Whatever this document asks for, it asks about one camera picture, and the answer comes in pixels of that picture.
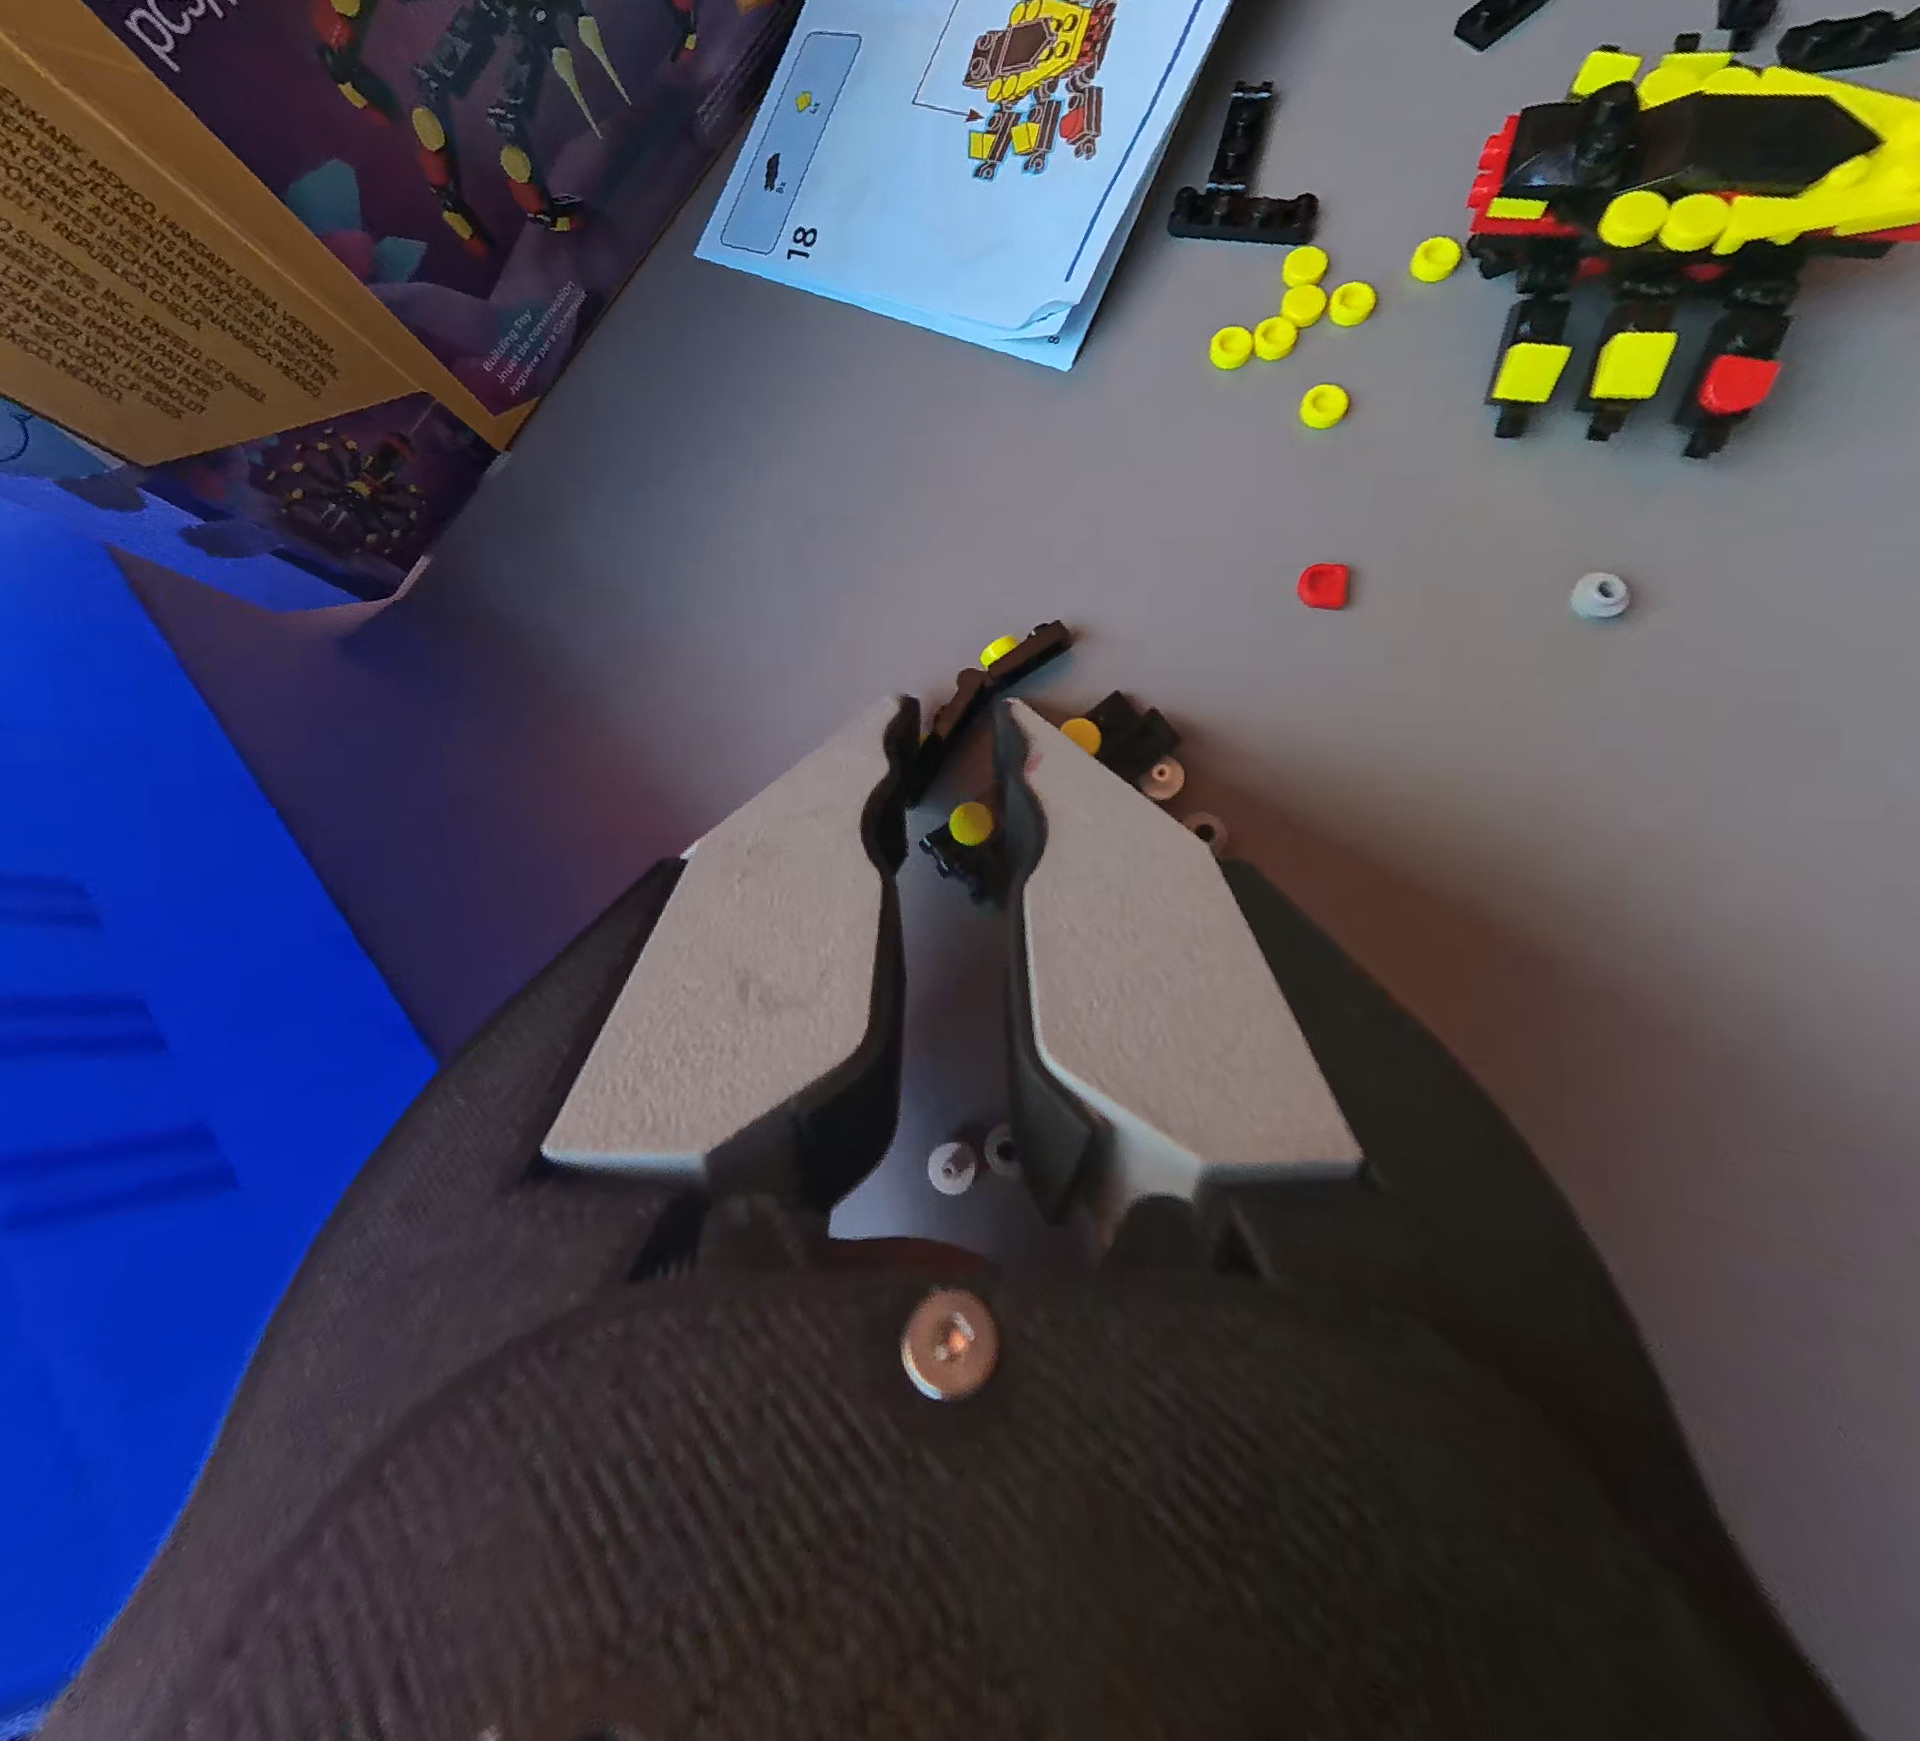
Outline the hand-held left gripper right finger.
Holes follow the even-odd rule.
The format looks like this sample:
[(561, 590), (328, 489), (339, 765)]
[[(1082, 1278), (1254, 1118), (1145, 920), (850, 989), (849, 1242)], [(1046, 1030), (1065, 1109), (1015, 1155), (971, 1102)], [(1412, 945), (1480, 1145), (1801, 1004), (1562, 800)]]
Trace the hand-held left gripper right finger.
[(1217, 853), (1031, 703), (997, 707), (1010, 1126), (1045, 1216), (1345, 1183), (1362, 1147)]

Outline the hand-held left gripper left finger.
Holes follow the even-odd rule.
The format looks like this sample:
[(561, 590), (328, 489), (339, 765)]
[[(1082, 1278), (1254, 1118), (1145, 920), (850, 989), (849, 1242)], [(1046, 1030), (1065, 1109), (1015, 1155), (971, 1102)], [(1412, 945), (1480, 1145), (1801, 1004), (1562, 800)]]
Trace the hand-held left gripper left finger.
[(889, 693), (681, 858), (540, 1155), (831, 1214), (901, 1124), (906, 770)]

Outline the black lego leg assembly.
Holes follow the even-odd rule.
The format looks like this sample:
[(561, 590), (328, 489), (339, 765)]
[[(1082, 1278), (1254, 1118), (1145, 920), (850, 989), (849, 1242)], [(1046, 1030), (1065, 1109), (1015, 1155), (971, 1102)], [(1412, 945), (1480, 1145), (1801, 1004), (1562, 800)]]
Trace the black lego leg assembly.
[[(1056, 662), (1074, 643), (1063, 620), (1026, 633), (1002, 633), (974, 664), (956, 673), (954, 691), (931, 713), (906, 768), (906, 803), (917, 806), (940, 777), (948, 757), (992, 701), (1028, 676)], [(1140, 706), (1120, 690), (1102, 695), (1078, 716), (1060, 722), (1067, 738), (1099, 764), (1140, 789), (1140, 776), (1165, 757), (1180, 757), (1180, 731), (1156, 707)], [(1002, 906), (1010, 884), (1010, 856), (1002, 835), (998, 797), (964, 800), (921, 839), (940, 877), (963, 882), (976, 904)]]

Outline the long black lego plate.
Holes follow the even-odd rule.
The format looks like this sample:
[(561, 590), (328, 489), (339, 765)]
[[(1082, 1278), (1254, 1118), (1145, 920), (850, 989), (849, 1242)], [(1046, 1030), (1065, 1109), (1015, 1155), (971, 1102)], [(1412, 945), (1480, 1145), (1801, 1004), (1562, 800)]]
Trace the long black lego plate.
[(1229, 187), (1179, 187), (1166, 229), (1177, 240), (1230, 243), (1308, 243), (1319, 237), (1320, 198), (1271, 196)]

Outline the short black lego plate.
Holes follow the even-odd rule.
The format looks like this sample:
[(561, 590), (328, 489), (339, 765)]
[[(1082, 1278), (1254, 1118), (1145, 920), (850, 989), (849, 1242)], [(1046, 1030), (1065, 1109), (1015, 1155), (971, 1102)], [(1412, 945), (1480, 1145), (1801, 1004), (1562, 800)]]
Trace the short black lego plate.
[(1248, 194), (1266, 141), (1266, 128), (1279, 99), (1275, 79), (1234, 81), (1212, 154), (1206, 191)]

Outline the purple yellow lego set box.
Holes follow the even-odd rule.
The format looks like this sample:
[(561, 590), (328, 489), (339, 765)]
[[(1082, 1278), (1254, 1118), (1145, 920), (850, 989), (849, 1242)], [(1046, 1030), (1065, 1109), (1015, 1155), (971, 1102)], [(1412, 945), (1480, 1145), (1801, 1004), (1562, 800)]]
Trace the purple yellow lego set box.
[(799, 2), (2, 0), (5, 511), (393, 598)]

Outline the black yellow lego spider body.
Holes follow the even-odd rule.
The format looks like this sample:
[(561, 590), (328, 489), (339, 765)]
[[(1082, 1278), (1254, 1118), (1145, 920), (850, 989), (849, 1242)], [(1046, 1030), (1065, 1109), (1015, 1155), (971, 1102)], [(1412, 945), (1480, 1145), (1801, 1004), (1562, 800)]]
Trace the black yellow lego spider body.
[(1765, 405), (1802, 276), (1917, 240), (1914, 95), (1726, 49), (1674, 47), (1652, 69), (1595, 47), (1569, 93), (1510, 115), (1483, 145), (1465, 252), (1513, 277), (1487, 403), (1523, 438), (1573, 370), (1577, 288), (1608, 310), (1578, 402), (1589, 438), (1655, 400), (1690, 299), (1717, 308), (1674, 407), (1687, 454), (1714, 458)]

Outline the blue plastic bin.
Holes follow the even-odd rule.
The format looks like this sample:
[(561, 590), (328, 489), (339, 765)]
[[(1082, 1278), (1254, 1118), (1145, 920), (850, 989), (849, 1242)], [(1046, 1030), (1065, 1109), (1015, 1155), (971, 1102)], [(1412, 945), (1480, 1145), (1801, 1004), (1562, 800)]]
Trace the blue plastic bin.
[(436, 1069), (104, 546), (2, 530), (2, 1714), (176, 1523)]

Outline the cluster of yellow round tiles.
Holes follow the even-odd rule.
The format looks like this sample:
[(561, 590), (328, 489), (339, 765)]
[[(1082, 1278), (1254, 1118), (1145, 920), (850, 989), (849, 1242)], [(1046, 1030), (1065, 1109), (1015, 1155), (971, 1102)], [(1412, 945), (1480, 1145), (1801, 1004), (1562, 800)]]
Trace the cluster of yellow round tiles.
[[(1421, 240), (1406, 264), (1419, 285), (1443, 284), (1466, 260), (1466, 243), (1451, 236)], [(1292, 355), (1308, 330), (1333, 325), (1356, 330), (1380, 308), (1380, 290), (1366, 279), (1330, 285), (1333, 257), (1314, 243), (1294, 246), (1282, 266), (1282, 296), (1276, 312), (1256, 323), (1223, 323), (1212, 330), (1206, 353), (1218, 374), (1236, 374), (1251, 364), (1276, 364)], [(1300, 396), (1299, 419), (1308, 431), (1338, 428), (1353, 410), (1353, 393), (1342, 384), (1314, 381)]]

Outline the light blue instruction booklet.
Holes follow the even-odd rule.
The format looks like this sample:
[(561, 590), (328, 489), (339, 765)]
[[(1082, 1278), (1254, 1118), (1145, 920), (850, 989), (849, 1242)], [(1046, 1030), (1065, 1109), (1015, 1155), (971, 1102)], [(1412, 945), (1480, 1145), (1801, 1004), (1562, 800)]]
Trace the light blue instruction booklet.
[(1234, 0), (804, 0), (703, 260), (1067, 372)]

